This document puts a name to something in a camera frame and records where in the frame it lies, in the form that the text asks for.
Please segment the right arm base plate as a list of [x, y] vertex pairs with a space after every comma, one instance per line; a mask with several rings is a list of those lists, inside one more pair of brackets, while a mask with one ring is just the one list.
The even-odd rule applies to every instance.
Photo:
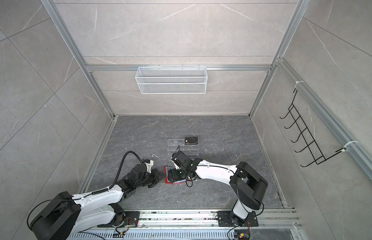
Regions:
[[258, 227], [259, 222], [255, 211], [251, 211], [245, 219], [236, 216], [233, 211], [218, 211], [215, 217], [219, 227]]

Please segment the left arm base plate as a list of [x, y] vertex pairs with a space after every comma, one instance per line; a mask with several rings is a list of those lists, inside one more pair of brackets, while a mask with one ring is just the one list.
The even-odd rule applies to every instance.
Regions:
[[127, 211], [116, 213], [111, 222], [109, 223], [113, 227], [137, 227], [139, 222], [140, 212], [139, 211]]

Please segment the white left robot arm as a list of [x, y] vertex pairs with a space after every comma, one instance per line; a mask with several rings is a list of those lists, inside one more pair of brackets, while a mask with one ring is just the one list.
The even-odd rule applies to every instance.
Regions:
[[61, 192], [27, 222], [28, 228], [39, 240], [65, 240], [92, 227], [123, 226], [127, 220], [119, 203], [138, 187], [153, 188], [164, 177], [165, 173], [144, 163], [102, 190], [76, 195]]

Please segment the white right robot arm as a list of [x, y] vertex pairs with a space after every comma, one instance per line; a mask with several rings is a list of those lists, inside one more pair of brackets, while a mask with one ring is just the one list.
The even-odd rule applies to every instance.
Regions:
[[182, 151], [172, 155], [174, 169], [166, 171], [167, 180], [174, 184], [185, 180], [186, 183], [196, 179], [209, 179], [229, 185], [238, 197], [229, 213], [226, 223], [243, 225], [257, 219], [256, 210], [264, 207], [263, 199], [268, 188], [268, 182], [248, 163], [237, 165], [220, 165], [201, 158], [194, 160]]

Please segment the clear acrylic organizer tray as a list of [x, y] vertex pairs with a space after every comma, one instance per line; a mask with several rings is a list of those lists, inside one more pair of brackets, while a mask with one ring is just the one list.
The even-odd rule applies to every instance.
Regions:
[[198, 157], [199, 156], [199, 144], [198, 145], [185, 145], [183, 139], [169, 139], [167, 140], [167, 154], [171, 157], [174, 153], [181, 151], [186, 156]]

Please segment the red leather card holder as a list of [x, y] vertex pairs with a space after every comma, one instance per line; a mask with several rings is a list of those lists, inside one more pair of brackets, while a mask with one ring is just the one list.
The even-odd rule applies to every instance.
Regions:
[[164, 179], [164, 182], [166, 183], [166, 184], [171, 184], [171, 185], [179, 185], [179, 184], [183, 184], [183, 183], [185, 183], [186, 182], [186, 180], [185, 179], [183, 179], [183, 180], [176, 180], [176, 181], [174, 181], [174, 182], [171, 182], [170, 181], [170, 173], [169, 173], [169, 171], [170, 170], [173, 170], [174, 168], [173, 167], [169, 167], [169, 166], [164, 166], [163, 167], [163, 172], [165, 173], [165, 179]]

